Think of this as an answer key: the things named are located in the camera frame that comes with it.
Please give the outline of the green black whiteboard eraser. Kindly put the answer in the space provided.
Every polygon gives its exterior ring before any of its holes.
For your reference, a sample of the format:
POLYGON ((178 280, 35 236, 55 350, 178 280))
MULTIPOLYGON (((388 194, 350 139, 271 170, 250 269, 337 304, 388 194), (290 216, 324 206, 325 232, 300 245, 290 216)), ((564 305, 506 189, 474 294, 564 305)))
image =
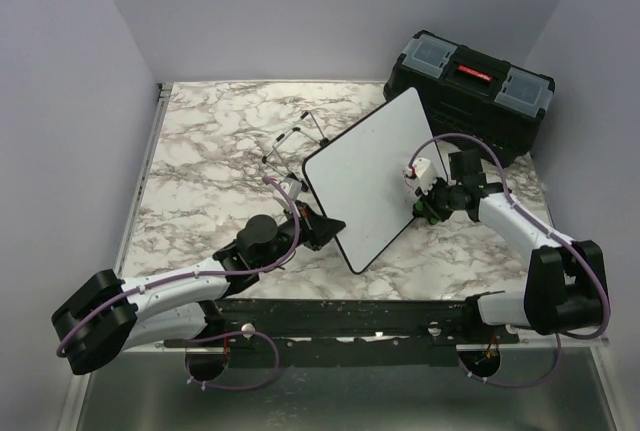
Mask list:
POLYGON ((433 210, 433 208, 426 202, 424 201, 417 201, 412 208, 412 215, 414 218, 419 218, 419 219, 424 219, 423 218, 423 212, 424 211, 431 211, 433 213, 436 213, 438 215, 438 213, 436 211, 433 210))

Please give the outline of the white whiteboard with red writing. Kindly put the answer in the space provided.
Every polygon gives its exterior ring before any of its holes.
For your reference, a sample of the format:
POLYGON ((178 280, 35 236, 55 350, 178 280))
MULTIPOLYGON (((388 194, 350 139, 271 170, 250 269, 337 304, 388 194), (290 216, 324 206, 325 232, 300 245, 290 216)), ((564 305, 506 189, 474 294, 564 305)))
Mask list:
POLYGON ((413 221, 415 196, 403 170, 432 137, 419 94, 410 88, 303 160, 321 212, 346 224, 336 242, 352 273, 363 273, 413 221))

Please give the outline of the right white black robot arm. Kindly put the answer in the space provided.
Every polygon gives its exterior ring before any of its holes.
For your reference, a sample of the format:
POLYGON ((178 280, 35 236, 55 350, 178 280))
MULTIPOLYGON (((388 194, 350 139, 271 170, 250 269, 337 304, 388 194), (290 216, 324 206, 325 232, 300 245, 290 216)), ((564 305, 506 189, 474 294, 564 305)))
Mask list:
POLYGON ((405 169, 416 196, 414 217, 434 225, 464 212, 494 231, 528 266, 523 291, 470 298, 472 311, 459 321, 462 335, 480 343, 496 326, 568 335, 603 325, 608 309, 601 248, 558 232, 526 210, 502 183, 488 181, 477 151, 456 152, 449 164, 449 179, 423 157, 405 169))

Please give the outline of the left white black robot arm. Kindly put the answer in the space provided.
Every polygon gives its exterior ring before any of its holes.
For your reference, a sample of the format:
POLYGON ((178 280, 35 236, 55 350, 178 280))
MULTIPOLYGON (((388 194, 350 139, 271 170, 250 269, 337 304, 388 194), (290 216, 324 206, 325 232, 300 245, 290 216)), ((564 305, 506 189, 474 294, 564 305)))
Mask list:
POLYGON ((222 323, 207 311, 194 314, 198 303, 246 290, 260 274, 283 266, 298 247, 317 251, 346 227, 301 201, 295 207, 283 223, 264 214, 251 217, 230 244, 186 268, 130 280, 111 269, 95 273, 51 317, 57 356, 83 375, 153 340, 214 344, 222 323))

